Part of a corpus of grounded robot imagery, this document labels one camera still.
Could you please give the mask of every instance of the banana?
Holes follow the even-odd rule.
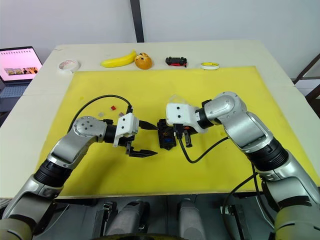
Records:
[[[101,66],[105,68],[114,68],[114,67],[121,67],[127,64],[132,63],[135,60],[135,57],[137,56],[137,53],[135,50],[133,50],[130,54],[122,56],[122,57],[117,57],[117,58],[112,58],[108,60],[104,60],[101,62]]]

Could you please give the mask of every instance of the yellow board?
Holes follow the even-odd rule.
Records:
[[[78,109],[95,97],[123,96],[133,105],[133,114],[138,119],[157,125],[159,119],[166,117],[166,104],[173,95],[200,107],[201,102],[225,91],[237,93],[248,111],[269,127],[319,185],[312,164],[253,66],[218,70],[76,72],[43,145],[38,166],[66,134]],[[112,105],[117,108],[115,111],[111,111]],[[118,114],[125,113],[126,109],[127,105],[120,99],[104,98],[92,103],[80,116],[113,119],[116,124]],[[205,134],[192,135],[193,147],[187,148],[191,159],[225,136],[221,125],[209,128]],[[94,143],[72,172],[60,196],[221,193],[231,191],[252,174],[249,160],[230,140],[221,143],[196,164],[187,162],[179,146],[170,151],[160,149],[155,130],[139,129],[132,145],[135,150],[153,150],[158,154],[145,158],[128,157],[124,147]],[[253,182],[241,188],[241,191],[252,190]]]

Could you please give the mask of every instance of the white tape roll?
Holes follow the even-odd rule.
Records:
[[[201,68],[206,70],[216,70],[220,68],[220,65],[216,62],[203,62],[201,63]]]
[[[65,60],[58,65],[62,72],[74,73],[80,68],[80,63],[76,60]]]

